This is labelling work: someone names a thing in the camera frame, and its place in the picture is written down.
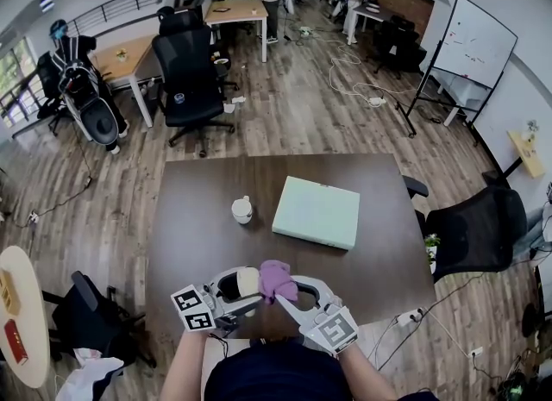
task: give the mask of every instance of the black office chair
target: black office chair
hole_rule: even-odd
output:
[[[157,10],[157,16],[160,21],[159,34],[160,36],[169,36],[171,34],[177,34],[188,30],[195,30],[202,28],[204,24],[199,20],[197,14],[192,10],[175,13],[174,8],[167,6]],[[216,74],[221,89],[224,86],[234,87],[234,91],[240,90],[240,86],[230,80],[226,80],[229,70],[232,66],[232,60],[226,50],[221,49],[217,45],[210,46],[210,56],[218,53],[219,59],[226,59],[226,64],[217,64]]]
[[[203,128],[225,127],[234,133],[233,124],[214,120],[224,112],[223,94],[219,85],[216,65],[210,61],[210,35],[208,26],[167,36],[154,38],[153,48],[161,71],[166,104],[158,96],[161,110],[165,113],[167,127],[182,127],[168,141],[173,147],[176,140],[186,133],[197,130],[201,142],[199,157],[207,155]],[[175,95],[184,96],[177,103]]]
[[[500,272],[511,264],[513,244],[527,233],[517,192],[489,186],[461,204],[431,211],[424,235],[437,234],[435,282],[451,273]]]
[[[403,29],[395,22],[383,21],[373,35],[373,44],[381,61],[374,73],[378,74],[385,66],[395,72],[397,79],[401,79],[401,71],[419,69],[427,53],[416,43],[419,36],[414,30]]]
[[[53,119],[48,124],[48,128],[50,128],[54,136],[57,136],[60,120],[63,118],[72,120],[72,114],[69,109],[61,108],[63,98],[58,88],[60,83],[60,71],[53,64],[50,53],[44,53],[38,59],[36,71],[41,80],[42,90],[44,90],[44,95],[47,99],[45,103],[39,106],[36,117],[42,120],[53,116]]]
[[[391,16],[390,20],[393,24],[398,26],[399,28],[402,28],[403,30],[411,30],[414,31],[416,28],[416,24],[412,21],[409,21],[408,19],[403,18],[399,15],[393,15]]]
[[[50,329],[50,353],[54,360],[61,360],[61,353],[74,357],[73,349],[98,350],[104,358],[116,357],[124,366],[143,360],[152,368],[157,367],[153,358],[141,353],[137,342],[130,336],[135,325],[145,314],[130,317],[128,312],[114,301],[115,288],[108,287],[104,297],[90,278],[76,271],[71,276],[74,285],[64,297],[43,292],[44,300],[57,304],[52,319],[56,330]],[[106,379],[94,385],[94,399],[99,399],[110,382]]]

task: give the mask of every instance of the white bag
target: white bag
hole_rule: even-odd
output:
[[[342,8],[343,8],[343,3],[340,1],[339,3],[336,4],[336,7],[334,8],[334,11],[331,12],[331,15],[332,16],[339,15],[339,12],[342,11]]]
[[[284,8],[290,15],[295,15],[295,7],[293,6],[293,0],[284,0]]]

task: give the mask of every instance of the light green box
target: light green box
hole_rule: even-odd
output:
[[[274,216],[273,232],[352,249],[361,195],[288,176]]]

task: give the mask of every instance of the white robot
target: white robot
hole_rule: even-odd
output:
[[[227,334],[237,329],[240,316],[252,316],[262,301],[259,271],[237,267],[218,274],[209,284],[189,285],[171,296],[185,330],[222,329]],[[293,275],[299,291],[310,293],[315,305],[299,310],[277,295],[282,307],[299,325],[299,332],[332,354],[358,339],[358,326],[341,299],[319,279]]]

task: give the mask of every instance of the whiteboard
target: whiteboard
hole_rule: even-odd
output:
[[[495,86],[518,37],[469,0],[456,0],[435,68]]]

